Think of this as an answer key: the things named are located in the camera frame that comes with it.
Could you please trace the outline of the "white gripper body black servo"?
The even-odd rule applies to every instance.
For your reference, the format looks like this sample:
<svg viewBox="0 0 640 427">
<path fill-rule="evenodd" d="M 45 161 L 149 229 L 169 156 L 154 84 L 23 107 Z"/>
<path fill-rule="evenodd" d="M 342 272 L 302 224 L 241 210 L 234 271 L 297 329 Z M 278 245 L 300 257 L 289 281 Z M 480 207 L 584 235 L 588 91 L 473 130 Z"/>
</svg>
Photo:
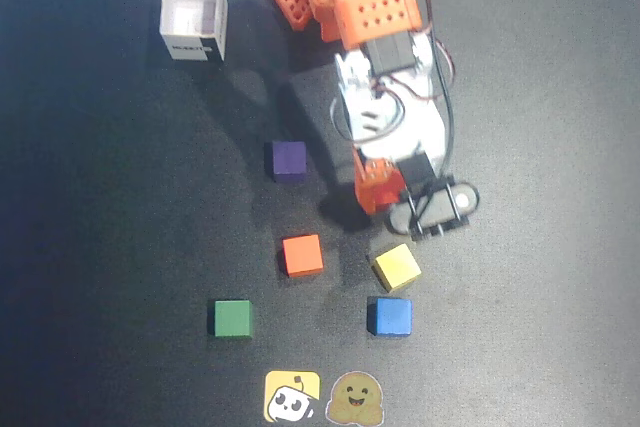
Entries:
<svg viewBox="0 0 640 427">
<path fill-rule="evenodd" d="M 354 149 L 391 161 L 401 192 L 435 177 L 446 153 L 445 127 L 433 105 L 359 105 L 352 109 Z"/>
</svg>

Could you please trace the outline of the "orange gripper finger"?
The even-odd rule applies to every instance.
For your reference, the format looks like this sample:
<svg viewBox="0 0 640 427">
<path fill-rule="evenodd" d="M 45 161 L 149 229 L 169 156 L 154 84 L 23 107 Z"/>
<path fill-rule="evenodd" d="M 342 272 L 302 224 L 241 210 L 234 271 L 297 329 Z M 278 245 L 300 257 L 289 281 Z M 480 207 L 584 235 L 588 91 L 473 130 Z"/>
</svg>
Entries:
<svg viewBox="0 0 640 427">
<path fill-rule="evenodd" d="M 359 149 L 353 160 L 354 192 L 366 214 L 382 213 L 400 200 L 401 174 L 391 161 L 366 159 Z"/>
</svg>

